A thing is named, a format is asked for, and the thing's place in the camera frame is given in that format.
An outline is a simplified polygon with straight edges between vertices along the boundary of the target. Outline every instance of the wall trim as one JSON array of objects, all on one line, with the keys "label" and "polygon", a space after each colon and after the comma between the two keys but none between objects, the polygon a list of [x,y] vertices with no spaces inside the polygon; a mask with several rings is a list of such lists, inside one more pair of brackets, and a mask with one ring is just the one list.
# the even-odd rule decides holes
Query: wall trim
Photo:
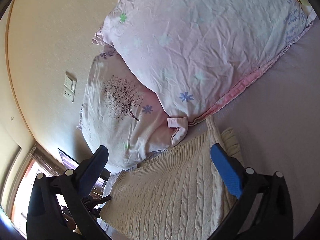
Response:
[{"label": "wall trim", "polygon": [[19,102],[17,100],[17,97],[16,97],[16,93],[14,91],[14,87],[13,87],[13,83],[12,83],[12,78],[11,78],[11,72],[10,72],[10,65],[9,65],[9,54],[8,54],[8,37],[9,37],[9,25],[10,25],[10,18],[11,18],[11,13],[12,13],[12,8],[13,8],[13,5],[14,5],[14,1],[15,0],[12,0],[12,3],[10,5],[10,9],[9,9],[9,14],[8,14],[8,19],[7,19],[7,25],[6,25],[6,28],[5,28],[5,38],[4,38],[4,48],[5,48],[5,60],[6,60],[6,65],[7,65],[7,72],[8,72],[8,77],[9,77],[9,82],[10,82],[10,87],[11,87],[11,91],[12,91],[12,94],[13,94],[13,98],[14,98],[14,101],[16,102],[16,105],[17,105],[17,108],[19,110],[19,113],[22,117],[22,120],[23,122],[25,123],[30,135],[33,137],[33,139],[35,139],[33,133],[31,132],[31,129],[30,127],[28,126],[28,123],[26,121],[26,119],[24,118],[24,115],[21,111],[21,108],[19,106]]}]

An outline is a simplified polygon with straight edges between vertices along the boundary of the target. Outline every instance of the blue gripper pad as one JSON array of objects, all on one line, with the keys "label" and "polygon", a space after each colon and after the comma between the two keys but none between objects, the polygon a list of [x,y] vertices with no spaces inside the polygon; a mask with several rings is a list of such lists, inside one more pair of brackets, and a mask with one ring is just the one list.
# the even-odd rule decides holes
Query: blue gripper pad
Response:
[{"label": "blue gripper pad", "polygon": [[231,166],[226,152],[222,147],[216,143],[212,145],[210,150],[210,157],[213,164],[216,166],[224,184],[226,185],[230,194],[240,198],[242,195],[242,179],[240,174]]}]

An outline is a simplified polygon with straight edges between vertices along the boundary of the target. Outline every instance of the brown curtain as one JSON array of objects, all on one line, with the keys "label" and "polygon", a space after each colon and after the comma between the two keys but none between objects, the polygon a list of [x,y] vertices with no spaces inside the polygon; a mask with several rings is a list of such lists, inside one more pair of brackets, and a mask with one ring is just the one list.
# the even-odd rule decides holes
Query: brown curtain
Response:
[{"label": "brown curtain", "polygon": [[[39,164],[39,166],[46,170],[51,176],[59,176],[66,171],[65,166],[61,162],[56,160],[39,145],[35,146],[30,155]],[[93,198],[101,198],[103,190],[104,188],[96,184],[94,185],[90,196]]]}]

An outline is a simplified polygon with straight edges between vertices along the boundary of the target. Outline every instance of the mattress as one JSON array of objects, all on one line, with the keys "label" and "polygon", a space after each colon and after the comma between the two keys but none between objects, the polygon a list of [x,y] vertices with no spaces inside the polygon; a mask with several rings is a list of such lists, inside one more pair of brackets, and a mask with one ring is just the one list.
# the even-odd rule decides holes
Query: mattress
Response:
[{"label": "mattress", "polygon": [[[308,33],[272,68],[214,114],[220,131],[234,128],[246,167],[262,174],[284,174],[293,208],[294,236],[320,200],[320,187],[315,187],[320,185],[319,37],[320,21],[316,18]],[[190,127],[183,141],[204,131],[205,122]],[[115,179],[110,177],[105,191],[111,190]]]}]

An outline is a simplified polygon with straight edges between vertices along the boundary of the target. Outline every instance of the pillow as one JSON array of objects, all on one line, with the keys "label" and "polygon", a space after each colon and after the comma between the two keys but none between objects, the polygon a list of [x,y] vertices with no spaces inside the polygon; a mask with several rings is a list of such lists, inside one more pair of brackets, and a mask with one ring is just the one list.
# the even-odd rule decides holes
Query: pillow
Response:
[{"label": "pillow", "polygon": [[310,27],[296,0],[119,0],[101,38],[189,125],[257,80]]},{"label": "pillow", "polygon": [[185,136],[184,120],[168,127],[156,94],[142,85],[109,45],[92,62],[84,93],[81,130],[90,149],[109,151],[112,174],[134,167]]}]

